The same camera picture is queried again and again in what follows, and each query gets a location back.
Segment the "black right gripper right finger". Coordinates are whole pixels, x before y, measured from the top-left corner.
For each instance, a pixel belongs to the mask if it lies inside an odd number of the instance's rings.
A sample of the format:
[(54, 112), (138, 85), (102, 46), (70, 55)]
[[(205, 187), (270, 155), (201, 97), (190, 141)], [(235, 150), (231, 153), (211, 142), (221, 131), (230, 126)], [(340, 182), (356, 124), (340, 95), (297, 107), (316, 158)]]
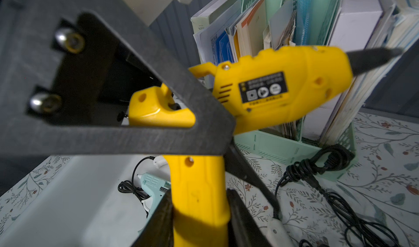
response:
[(228, 189), (227, 198), (231, 213), (228, 223), (229, 247), (271, 247), (238, 192)]

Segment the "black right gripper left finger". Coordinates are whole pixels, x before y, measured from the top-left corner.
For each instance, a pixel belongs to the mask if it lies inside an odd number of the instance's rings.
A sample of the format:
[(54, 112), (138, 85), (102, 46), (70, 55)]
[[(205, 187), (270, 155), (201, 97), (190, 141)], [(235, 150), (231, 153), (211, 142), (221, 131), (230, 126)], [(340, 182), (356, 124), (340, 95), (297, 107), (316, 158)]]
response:
[(173, 247), (173, 204), (169, 189), (132, 247)]

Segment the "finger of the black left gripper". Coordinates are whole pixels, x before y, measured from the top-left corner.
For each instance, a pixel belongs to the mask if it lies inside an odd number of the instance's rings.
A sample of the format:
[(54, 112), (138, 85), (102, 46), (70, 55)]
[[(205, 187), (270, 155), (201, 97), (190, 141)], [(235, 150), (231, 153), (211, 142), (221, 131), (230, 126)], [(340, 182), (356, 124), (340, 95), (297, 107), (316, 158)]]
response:
[[(93, 121), (119, 44), (188, 106), (193, 127)], [(235, 125), (123, 0), (2, 0), (1, 156), (223, 155)]]

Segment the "mint green glue gun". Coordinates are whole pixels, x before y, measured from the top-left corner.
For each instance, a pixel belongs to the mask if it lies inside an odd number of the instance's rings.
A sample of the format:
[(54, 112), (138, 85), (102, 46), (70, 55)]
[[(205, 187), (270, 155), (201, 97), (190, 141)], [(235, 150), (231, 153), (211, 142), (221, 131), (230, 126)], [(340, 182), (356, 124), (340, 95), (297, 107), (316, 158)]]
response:
[(138, 174), (137, 177), (140, 180), (141, 189), (149, 196), (148, 199), (141, 200), (141, 203), (148, 213), (147, 217), (150, 218), (165, 193), (171, 189), (171, 183), (149, 173)]

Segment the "white orange-trigger glue gun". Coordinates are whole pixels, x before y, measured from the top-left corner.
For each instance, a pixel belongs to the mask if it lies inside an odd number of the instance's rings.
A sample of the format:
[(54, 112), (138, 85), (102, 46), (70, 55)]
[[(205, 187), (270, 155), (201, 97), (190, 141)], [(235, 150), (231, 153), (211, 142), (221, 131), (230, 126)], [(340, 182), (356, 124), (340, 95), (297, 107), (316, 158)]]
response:
[(168, 162), (167, 162), (167, 160), (164, 158), (164, 156), (163, 156), (163, 155), (159, 155), (159, 156), (154, 157), (154, 159), (153, 159), (153, 165), (154, 165), (157, 169), (160, 169), (161, 167), (168, 165)]

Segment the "yellow glue gun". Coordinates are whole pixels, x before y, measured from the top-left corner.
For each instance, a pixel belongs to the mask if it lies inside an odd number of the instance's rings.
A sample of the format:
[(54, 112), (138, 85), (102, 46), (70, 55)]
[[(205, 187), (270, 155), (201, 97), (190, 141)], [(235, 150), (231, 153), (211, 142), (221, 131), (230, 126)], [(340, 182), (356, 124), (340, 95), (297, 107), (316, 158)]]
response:
[[(201, 78), (215, 77), (212, 94), (235, 119), (234, 134), (295, 121), (344, 92), (352, 79), (380, 67), (402, 54), (402, 49), (376, 48), (345, 53), (331, 46), (267, 49), (255, 57), (243, 56), (236, 63), (219, 66), (205, 63), (192, 67)], [(264, 186), (233, 140), (226, 156), (203, 153), (167, 156), (171, 171), (174, 208), (173, 236), (177, 247), (225, 247), (228, 225), (243, 223), (239, 196), (226, 192), (226, 163), (243, 169), (245, 180), (271, 201), (279, 217), (276, 197)]]

